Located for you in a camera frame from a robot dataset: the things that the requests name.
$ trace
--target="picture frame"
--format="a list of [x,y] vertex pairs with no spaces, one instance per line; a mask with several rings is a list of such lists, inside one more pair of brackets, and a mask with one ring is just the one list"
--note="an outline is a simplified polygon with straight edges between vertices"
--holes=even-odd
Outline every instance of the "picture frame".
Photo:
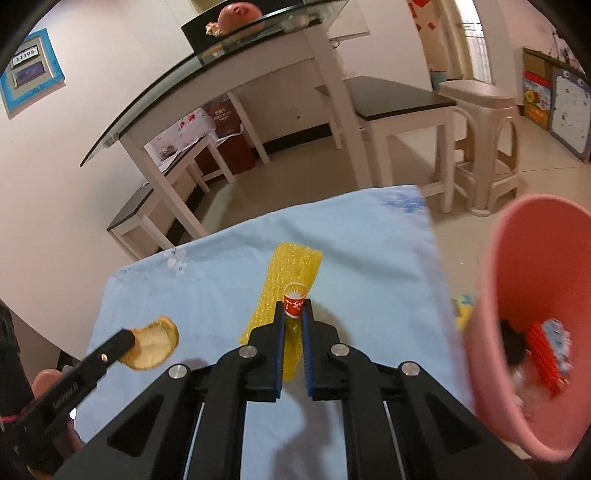
[[31,33],[0,77],[0,92],[9,118],[65,81],[47,29]]

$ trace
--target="metal screw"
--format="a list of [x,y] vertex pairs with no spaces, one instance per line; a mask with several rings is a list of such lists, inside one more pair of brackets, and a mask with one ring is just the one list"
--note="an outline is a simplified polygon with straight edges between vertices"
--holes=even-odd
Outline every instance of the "metal screw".
[[406,362],[402,364],[402,373],[409,377],[416,377],[421,372],[421,367],[415,362]]
[[168,369],[168,376],[175,380],[183,378],[187,375],[187,367],[181,364],[173,365]]
[[238,355],[242,358],[252,358],[258,353],[258,350],[255,346],[252,345],[245,345],[238,350]]
[[344,343],[336,343],[330,347],[330,353],[334,356],[347,356],[349,355],[349,347]]

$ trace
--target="black tongs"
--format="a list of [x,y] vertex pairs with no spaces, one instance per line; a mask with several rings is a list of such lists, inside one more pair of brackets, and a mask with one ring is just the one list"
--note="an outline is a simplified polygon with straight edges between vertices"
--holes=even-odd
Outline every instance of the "black tongs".
[[30,468],[54,474],[64,459],[59,451],[63,445],[54,444],[54,441],[63,434],[70,412],[96,388],[107,369],[134,343],[134,334],[129,330],[120,330],[113,335],[35,399],[18,420],[5,424],[3,442],[10,445],[21,462]]

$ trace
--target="bread slice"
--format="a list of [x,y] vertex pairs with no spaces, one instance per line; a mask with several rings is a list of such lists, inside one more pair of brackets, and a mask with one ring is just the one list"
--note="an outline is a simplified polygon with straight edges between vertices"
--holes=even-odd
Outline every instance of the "bread slice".
[[135,345],[119,362],[134,370],[151,370],[161,365],[178,345],[178,328],[174,322],[161,316],[142,328],[131,328]]

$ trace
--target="blue frame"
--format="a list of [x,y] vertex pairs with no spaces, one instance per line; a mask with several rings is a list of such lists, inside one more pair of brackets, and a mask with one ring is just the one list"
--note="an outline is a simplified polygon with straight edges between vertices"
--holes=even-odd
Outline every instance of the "blue frame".
[[2,77],[0,77],[0,87],[2,88],[2,96],[4,98],[4,104],[8,110],[8,113],[13,112],[24,103],[31,100],[33,97],[37,96],[39,93],[43,92],[44,90],[53,87],[54,85],[65,81],[66,76],[61,71],[60,64],[57,62],[56,54],[53,51],[51,46],[51,41],[49,40],[49,34],[47,33],[47,29],[43,28],[42,30],[38,30],[36,32],[31,33],[23,43],[26,43],[33,38],[41,38],[41,43],[43,45],[43,51],[46,54],[47,63],[50,65],[52,72],[54,73],[54,77],[46,80],[41,85],[37,85],[35,88],[29,90],[28,92],[23,93],[19,97],[14,97],[12,95],[12,89],[8,84],[7,75],[8,69],[4,71]]

